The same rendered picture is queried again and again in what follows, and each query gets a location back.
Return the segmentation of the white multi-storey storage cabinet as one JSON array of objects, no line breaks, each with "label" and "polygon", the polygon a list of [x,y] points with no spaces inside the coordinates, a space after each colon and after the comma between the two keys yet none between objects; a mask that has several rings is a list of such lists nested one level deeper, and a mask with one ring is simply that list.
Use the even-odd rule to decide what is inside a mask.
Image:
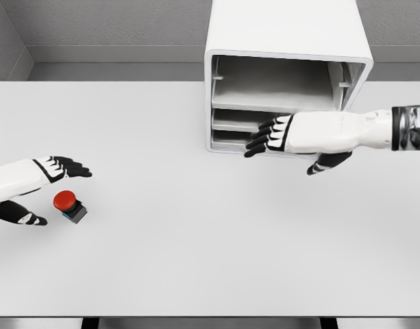
[{"label": "white multi-storey storage cabinet", "polygon": [[356,0],[213,0],[206,145],[239,154],[285,114],[348,111],[373,68]]}]

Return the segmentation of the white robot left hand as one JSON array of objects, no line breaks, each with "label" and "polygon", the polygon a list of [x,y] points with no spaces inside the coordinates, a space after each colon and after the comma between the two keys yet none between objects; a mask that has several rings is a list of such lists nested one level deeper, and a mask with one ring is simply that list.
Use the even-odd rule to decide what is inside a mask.
[{"label": "white robot left hand", "polygon": [[0,166],[0,220],[16,225],[45,226],[47,220],[12,198],[40,190],[65,178],[89,178],[90,169],[62,156],[22,159]]}]

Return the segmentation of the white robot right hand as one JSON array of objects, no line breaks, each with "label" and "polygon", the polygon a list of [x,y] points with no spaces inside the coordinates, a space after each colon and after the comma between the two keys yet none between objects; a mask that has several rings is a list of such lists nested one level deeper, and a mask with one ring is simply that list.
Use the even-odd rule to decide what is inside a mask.
[{"label": "white robot right hand", "polygon": [[354,114],[342,112],[300,112],[262,123],[245,146],[244,157],[265,152],[317,154],[307,169],[315,175],[346,161],[357,146],[360,132]]}]

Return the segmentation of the red button load switch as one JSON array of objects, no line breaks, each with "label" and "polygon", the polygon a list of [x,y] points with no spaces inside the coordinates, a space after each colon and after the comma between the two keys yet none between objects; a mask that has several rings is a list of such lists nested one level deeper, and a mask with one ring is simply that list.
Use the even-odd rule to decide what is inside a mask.
[{"label": "red button load switch", "polygon": [[55,195],[53,206],[75,224],[78,224],[88,212],[74,192],[68,190],[60,191]]}]

